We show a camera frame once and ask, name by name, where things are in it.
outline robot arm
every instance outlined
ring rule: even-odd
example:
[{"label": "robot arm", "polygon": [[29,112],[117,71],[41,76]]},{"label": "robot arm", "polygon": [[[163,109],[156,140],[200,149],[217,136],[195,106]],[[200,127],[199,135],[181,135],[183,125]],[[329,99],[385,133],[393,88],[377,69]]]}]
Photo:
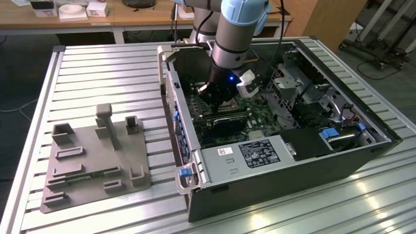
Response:
[{"label": "robot arm", "polygon": [[212,14],[212,21],[205,28],[201,27],[201,33],[197,35],[203,39],[200,41],[205,42],[204,39],[208,37],[203,35],[207,35],[207,32],[215,34],[209,77],[207,84],[200,88],[200,97],[216,112],[219,105],[229,101],[237,93],[249,98],[259,91],[257,87],[252,87],[256,76],[244,68],[244,61],[252,37],[264,27],[271,6],[268,0],[175,0],[175,2],[195,7],[196,21],[203,21],[211,11],[220,12],[215,16]]}]

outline wooden cabinet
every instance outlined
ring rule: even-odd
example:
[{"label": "wooden cabinet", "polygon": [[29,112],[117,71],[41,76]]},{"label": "wooden cabinet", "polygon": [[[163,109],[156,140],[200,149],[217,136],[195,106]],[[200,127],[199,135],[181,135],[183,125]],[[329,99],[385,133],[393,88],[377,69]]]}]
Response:
[{"label": "wooden cabinet", "polygon": [[316,36],[335,51],[367,0],[284,0],[293,20],[285,37]]}]

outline gray fixture base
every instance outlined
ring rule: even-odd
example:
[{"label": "gray fixture base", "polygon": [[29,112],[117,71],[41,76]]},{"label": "gray fixture base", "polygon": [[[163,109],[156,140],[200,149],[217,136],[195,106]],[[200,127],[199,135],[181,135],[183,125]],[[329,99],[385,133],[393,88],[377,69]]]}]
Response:
[{"label": "gray fixture base", "polygon": [[52,151],[40,211],[73,206],[151,187],[143,123],[136,116],[113,123],[121,148],[113,150],[105,127],[53,127]]}]

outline table leg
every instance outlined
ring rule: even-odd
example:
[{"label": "table leg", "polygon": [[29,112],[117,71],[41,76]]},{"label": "table leg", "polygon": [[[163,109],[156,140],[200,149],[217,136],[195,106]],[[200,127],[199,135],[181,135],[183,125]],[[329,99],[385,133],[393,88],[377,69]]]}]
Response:
[{"label": "table leg", "polygon": [[124,27],[112,27],[112,33],[115,36],[116,44],[124,44],[123,32],[124,32]]}]

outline white plastic part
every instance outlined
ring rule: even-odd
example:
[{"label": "white plastic part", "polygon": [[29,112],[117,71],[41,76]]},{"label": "white plastic part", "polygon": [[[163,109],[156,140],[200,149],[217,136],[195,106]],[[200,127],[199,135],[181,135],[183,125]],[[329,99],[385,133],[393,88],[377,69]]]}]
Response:
[{"label": "white plastic part", "polygon": [[255,73],[252,72],[252,70],[248,70],[241,76],[240,76],[240,81],[241,83],[239,83],[236,85],[236,88],[239,90],[240,96],[243,98],[251,98],[257,92],[259,92],[259,87],[252,91],[248,92],[247,90],[247,85],[249,85],[253,80],[256,78]]},{"label": "white plastic part", "polygon": [[87,20],[85,8],[76,4],[67,4],[59,8],[59,20],[61,22]]}]

